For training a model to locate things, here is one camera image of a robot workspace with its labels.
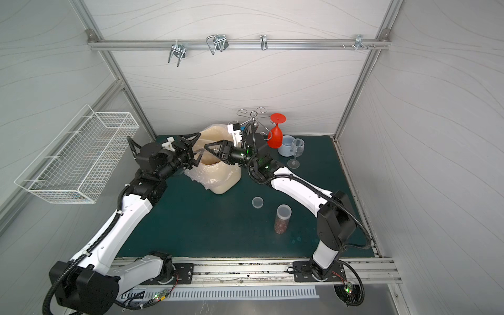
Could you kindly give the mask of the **clear plastic jar lid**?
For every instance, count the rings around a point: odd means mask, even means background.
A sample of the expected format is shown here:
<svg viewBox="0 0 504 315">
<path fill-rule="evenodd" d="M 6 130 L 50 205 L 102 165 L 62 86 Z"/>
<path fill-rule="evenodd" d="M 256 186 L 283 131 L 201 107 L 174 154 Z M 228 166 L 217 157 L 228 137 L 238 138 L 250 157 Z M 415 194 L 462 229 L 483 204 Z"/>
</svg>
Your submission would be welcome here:
<svg viewBox="0 0 504 315">
<path fill-rule="evenodd" d="M 254 197 L 251 201 L 251 204 L 256 209 L 261 209 L 264 206 L 264 200 L 261 197 Z"/>
</svg>

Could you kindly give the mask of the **jar with flowers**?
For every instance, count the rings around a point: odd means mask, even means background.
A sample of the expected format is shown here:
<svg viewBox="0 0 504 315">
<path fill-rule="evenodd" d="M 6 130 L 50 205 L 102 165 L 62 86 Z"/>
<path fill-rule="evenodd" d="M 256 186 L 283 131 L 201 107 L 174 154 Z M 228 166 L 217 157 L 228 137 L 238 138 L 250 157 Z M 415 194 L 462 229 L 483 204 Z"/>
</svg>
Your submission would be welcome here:
<svg viewBox="0 0 504 315">
<path fill-rule="evenodd" d="M 289 221 L 291 219 L 292 209 L 286 204 L 278 206 L 276 211 L 276 218 L 274 222 L 274 231 L 277 234 L 286 232 Z"/>
</svg>

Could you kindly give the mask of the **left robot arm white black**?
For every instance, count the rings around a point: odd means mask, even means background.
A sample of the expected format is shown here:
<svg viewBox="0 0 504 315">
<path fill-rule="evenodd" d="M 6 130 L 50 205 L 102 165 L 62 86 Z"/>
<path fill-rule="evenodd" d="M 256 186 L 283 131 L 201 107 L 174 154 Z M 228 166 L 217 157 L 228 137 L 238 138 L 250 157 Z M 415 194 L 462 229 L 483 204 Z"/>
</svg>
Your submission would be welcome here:
<svg viewBox="0 0 504 315">
<path fill-rule="evenodd" d="M 89 243 L 68 262 L 58 261 L 49 271 L 51 287 L 42 313 L 51 313 L 51 302 L 74 314 L 105 314 L 118 298 L 148 281 L 167 284 L 177 281 L 170 254 L 153 251 L 135 262 L 113 269 L 119 250 L 136 226 L 163 196 L 169 177 L 197 167 L 201 161 L 193 147 L 200 133 L 178 136 L 169 148 L 160 143 L 143 146 L 131 137 L 127 143 L 139 165 L 135 178 L 121 190 L 116 210 Z"/>
</svg>

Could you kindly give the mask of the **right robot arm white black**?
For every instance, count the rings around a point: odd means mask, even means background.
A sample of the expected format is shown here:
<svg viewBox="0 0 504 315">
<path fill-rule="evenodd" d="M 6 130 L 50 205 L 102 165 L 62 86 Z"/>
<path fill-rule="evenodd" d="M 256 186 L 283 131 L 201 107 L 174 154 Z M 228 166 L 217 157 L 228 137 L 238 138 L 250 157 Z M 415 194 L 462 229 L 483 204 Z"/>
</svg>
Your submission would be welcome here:
<svg viewBox="0 0 504 315">
<path fill-rule="evenodd" d="M 258 185 L 283 192 L 307 208 L 316 218 L 318 246 L 310 259 L 309 270 L 317 282 L 329 278 L 334 263 L 347 248 L 370 249 L 371 236 L 356 216 L 345 194 L 323 190 L 296 176 L 275 160 L 258 133 L 246 135 L 241 144 L 220 140 L 204 149 L 228 165 L 244 168 Z"/>
</svg>

